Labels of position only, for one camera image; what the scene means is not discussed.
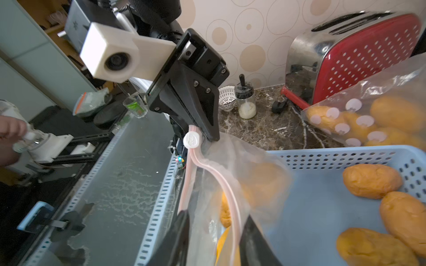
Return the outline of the clear zipper bag pink strip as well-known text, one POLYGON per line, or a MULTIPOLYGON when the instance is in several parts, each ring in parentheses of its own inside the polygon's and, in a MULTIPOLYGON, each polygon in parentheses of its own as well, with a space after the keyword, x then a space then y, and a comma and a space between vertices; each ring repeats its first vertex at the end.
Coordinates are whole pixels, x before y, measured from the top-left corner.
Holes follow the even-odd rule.
POLYGON ((189 266, 215 266, 217 242, 225 231, 220 222, 221 196, 225 194, 233 227, 230 266, 241 265, 240 240, 248 216, 264 233, 277 224, 292 184, 292 177, 278 157, 241 139, 221 134, 219 141, 207 140, 201 130, 190 126, 184 137, 187 148, 185 181, 179 210, 190 216, 189 266), (243 193, 243 181, 255 164, 270 162, 284 168, 291 183, 286 195, 271 205, 250 206, 243 193))
POLYGON ((303 110, 346 146, 426 149, 426 55, 415 55, 303 110))

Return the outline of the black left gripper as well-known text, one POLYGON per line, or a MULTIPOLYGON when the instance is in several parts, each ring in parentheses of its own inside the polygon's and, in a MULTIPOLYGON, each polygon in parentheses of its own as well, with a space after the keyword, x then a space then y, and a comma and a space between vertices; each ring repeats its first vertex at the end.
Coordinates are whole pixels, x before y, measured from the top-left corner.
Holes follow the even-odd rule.
POLYGON ((192 28, 186 30, 148 90, 151 111, 197 126, 219 141, 219 90, 230 71, 224 58, 192 28))

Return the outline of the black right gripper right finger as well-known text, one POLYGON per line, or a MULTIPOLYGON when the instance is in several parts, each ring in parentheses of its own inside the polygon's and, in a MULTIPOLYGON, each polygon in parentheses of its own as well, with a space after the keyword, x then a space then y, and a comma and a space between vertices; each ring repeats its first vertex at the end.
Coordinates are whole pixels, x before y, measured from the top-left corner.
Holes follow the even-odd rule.
POLYGON ((245 223, 239 248, 242 266, 282 266, 251 216, 245 223))

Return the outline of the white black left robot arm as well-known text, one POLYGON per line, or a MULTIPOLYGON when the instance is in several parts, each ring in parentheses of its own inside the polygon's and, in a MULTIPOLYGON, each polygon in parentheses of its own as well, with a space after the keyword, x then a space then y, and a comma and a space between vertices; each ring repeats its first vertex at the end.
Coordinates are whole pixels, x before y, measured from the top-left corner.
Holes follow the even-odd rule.
POLYGON ((218 141, 219 86, 229 76, 224 58, 195 30, 181 29, 179 1, 131 1, 129 8, 129 28, 91 23, 81 50, 86 67, 111 82, 150 81, 151 111, 168 114, 182 135, 197 126, 218 141))

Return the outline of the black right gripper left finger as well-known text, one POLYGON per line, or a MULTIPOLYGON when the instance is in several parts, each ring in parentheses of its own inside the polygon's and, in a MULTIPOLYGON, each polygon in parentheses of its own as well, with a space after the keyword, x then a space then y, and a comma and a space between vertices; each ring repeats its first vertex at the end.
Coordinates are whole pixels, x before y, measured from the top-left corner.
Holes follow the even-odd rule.
POLYGON ((180 211, 147 266, 185 266, 189 249, 190 216, 180 211))

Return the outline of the person's hand at edge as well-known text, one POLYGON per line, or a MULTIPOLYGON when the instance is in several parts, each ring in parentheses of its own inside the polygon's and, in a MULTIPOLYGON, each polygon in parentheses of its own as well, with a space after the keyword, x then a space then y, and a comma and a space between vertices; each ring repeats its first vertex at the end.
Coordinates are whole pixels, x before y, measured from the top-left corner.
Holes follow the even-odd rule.
POLYGON ((1 167, 15 164, 21 157, 13 149, 27 132, 27 123, 15 117, 1 115, 1 167))

